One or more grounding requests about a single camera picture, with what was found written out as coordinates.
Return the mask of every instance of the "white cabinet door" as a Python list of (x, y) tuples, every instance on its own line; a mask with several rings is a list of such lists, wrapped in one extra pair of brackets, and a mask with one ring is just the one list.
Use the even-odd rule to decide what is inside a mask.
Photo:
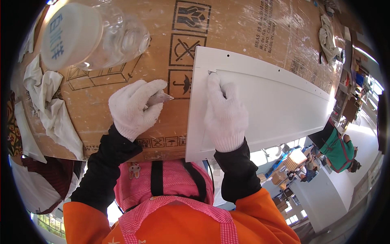
[(289, 142), (322, 130), (335, 103), (309, 81), (270, 63), (225, 50), (196, 47), (186, 161), (213, 158), (215, 148), (203, 123), (207, 107), (208, 71), (221, 84), (233, 82), (249, 112), (245, 132), (251, 152)]

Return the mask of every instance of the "black strap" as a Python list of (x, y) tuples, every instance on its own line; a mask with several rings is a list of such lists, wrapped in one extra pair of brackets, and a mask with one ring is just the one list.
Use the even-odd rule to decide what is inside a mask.
[(187, 170), (187, 172), (190, 174), (191, 178), (194, 180), (196, 187), (198, 188), (199, 193), (199, 201), (205, 202), (206, 200), (206, 181), (204, 180), (203, 176), (197, 171), (191, 163), (186, 163), (185, 159), (181, 159), (181, 163), (183, 164), (183, 167)]
[[(173, 196), (180, 196), (184, 198), (190, 198), (194, 199), (196, 201), (205, 202), (206, 200), (206, 181), (204, 180), (203, 176), (197, 171), (191, 163), (186, 163), (184, 159), (182, 159), (183, 167), (187, 170), (187, 172), (190, 174), (192, 180), (195, 182), (199, 196), (186, 196), (182, 194), (173, 195)], [(152, 192), (153, 196), (163, 196), (163, 161), (153, 161), (152, 162), (152, 170), (151, 170), (151, 178), (150, 178), (150, 191)], [(127, 213), (128, 211), (134, 209), (138, 205), (132, 206), (128, 209), (126, 209), (124, 212)]]
[(163, 189), (163, 161), (152, 162), (152, 172), (150, 175), (150, 191), (153, 196), (164, 195)]

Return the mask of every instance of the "white cotton glove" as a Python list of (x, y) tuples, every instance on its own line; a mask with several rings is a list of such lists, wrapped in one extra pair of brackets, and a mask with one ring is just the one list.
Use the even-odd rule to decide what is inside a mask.
[(211, 73), (207, 81), (207, 97), (204, 124), (215, 149), (222, 153), (238, 149), (244, 143), (244, 133), (248, 128), (248, 111), (238, 98), (236, 85), (228, 83), (221, 87), (218, 75)]
[(148, 99), (167, 86), (163, 80), (147, 83), (138, 80), (117, 90), (108, 100), (114, 124), (118, 132), (133, 142), (137, 136), (152, 127), (163, 109), (163, 103), (143, 110)]

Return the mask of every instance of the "plastic bottle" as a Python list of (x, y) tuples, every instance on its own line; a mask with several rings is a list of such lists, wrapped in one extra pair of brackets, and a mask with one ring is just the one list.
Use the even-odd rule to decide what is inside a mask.
[(69, 3), (48, 22), (41, 55), (51, 70), (70, 65), (94, 70), (135, 59), (149, 42), (149, 31), (136, 16), (112, 3), (93, 7)]

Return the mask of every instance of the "workbench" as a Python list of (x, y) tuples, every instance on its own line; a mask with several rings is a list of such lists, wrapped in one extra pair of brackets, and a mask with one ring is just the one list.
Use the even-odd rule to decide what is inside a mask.
[[(51, 16), (66, 3), (50, 6), (37, 35), (34, 53), (27, 53), (14, 69), (11, 82), (23, 102), (27, 120), (42, 153), (75, 159), (66, 148), (46, 136), (22, 81), (26, 66), (39, 54), (42, 32)], [(164, 104), (157, 123), (138, 137), (143, 152), (131, 161), (166, 160), (185, 155), (192, 67), (196, 46), (219, 48), (277, 65), (335, 95), (342, 64), (319, 62), (318, 31), (325, 7), (319, 3), (290, 0), (195, 2), (175, 0), (114, 1), (124, 12), (138, 16), (151, 34), (149, 48), (135, 60), (117, 67), (84, 71), (76, 66), (59, 70), (64, 78), (55, 97), (65, 101), (73, 126), (83, 142), (85, 160), (96, 152), (99, 141), (113, 123), (109, 97), (139, 79), (168, 82), (165, 92), (175, 97)], [(183, 21), (198, 18), (193, 25)], [(344, 27), (331, 18), (336, 46), (344, 48)], [(41, 61), (43, 72), (47, 68)]]

